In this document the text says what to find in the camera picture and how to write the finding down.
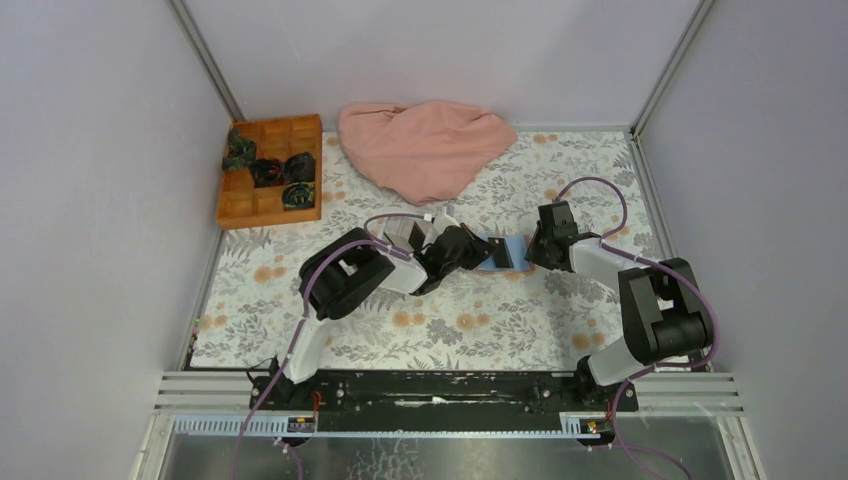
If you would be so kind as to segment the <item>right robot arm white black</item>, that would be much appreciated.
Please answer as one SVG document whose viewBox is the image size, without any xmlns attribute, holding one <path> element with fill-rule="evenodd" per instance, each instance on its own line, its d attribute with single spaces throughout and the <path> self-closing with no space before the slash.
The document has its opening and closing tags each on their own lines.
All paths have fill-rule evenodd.
<svg viewBox="0 0 848 480">
<path fill-rule="evenodd" d="M 565 201 L 542 205 L 526 259 L 547 270 L 587 277 L 619 297 L 622 337 L 578 362 L 575 402 L 597 412 L 613 387 L 673 358 L 714 344 L 716 327 L 690 264 L 656 262 L 618 251 L 591 232 L 580 232 Z"/>
</svg>

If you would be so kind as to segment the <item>brown leather card holder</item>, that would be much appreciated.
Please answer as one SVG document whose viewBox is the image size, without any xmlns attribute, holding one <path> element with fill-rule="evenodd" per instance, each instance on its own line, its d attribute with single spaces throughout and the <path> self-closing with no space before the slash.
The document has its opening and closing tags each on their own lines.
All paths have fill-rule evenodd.
<svg viewBox="0 0 848 480">
<path fill-rule="evenodd" d="M 476 269 L 487 273 L 523 273 L 531 270 L 531 263 L 525 258 L 527 253 L 527 240 L 522 235 L 501 236 L 508 243 L 509 252 L 513 262 L 510 269 L 497 269 L 494 267 L 492 258 L 486 259 Z"/>
</svg>

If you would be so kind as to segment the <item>white translucent card box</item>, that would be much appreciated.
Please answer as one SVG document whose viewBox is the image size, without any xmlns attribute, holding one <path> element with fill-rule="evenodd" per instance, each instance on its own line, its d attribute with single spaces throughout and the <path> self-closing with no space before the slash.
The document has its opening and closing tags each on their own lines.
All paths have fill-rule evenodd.
<svg viewBox="0 0 848 480">
<path fill-rule="evenodd" d="M 413 251 L 408 244 L 407 235 L 412 221 L 417 221 L 422 228 L 428 230 L 425 245 L 421 251 Z M 386 240 L 390 244 L 411 253 L 421 253 L 425 248 L 432 243 L 437 234 L 432 229 L 431 225 L 423 220 L 423 218 L 410 216 L 393 216 L 387 218 L 381 228 L 380 238 Z"/>
</svg>

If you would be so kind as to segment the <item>black credit card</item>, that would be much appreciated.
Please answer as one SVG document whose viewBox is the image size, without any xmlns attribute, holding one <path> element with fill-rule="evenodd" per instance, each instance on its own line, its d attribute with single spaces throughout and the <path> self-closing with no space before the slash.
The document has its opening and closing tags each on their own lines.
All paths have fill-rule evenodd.
<svg viewBox="0 0 848 480">
<path fill-rule="evenodd" d="M 407 235 L 407 241 L 413 251 L 421 251 L 427 239 L 428 230 L 422 228 L 417 221 L 412 221 Z"/>
</svg>

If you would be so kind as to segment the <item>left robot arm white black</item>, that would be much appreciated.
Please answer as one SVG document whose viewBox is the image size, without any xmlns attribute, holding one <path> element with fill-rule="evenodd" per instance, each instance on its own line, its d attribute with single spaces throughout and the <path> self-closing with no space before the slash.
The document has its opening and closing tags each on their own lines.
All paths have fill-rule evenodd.
<svg viewBox="0 0 848 480">
<path fill-rule="evenodd" d="M 299 271 L 303 314 L 287 347 L 270 369 L 263 395 L 288 411 L 304 407 L 310 380 L 334 323 L 353 313 L 378 289 L 423 296 L 458 269 L 473 270 L 499 245 L 466 225 L 448 225 L 433 241 L 405 250 L 354 228 L 310 257 Z"/>
</svg>

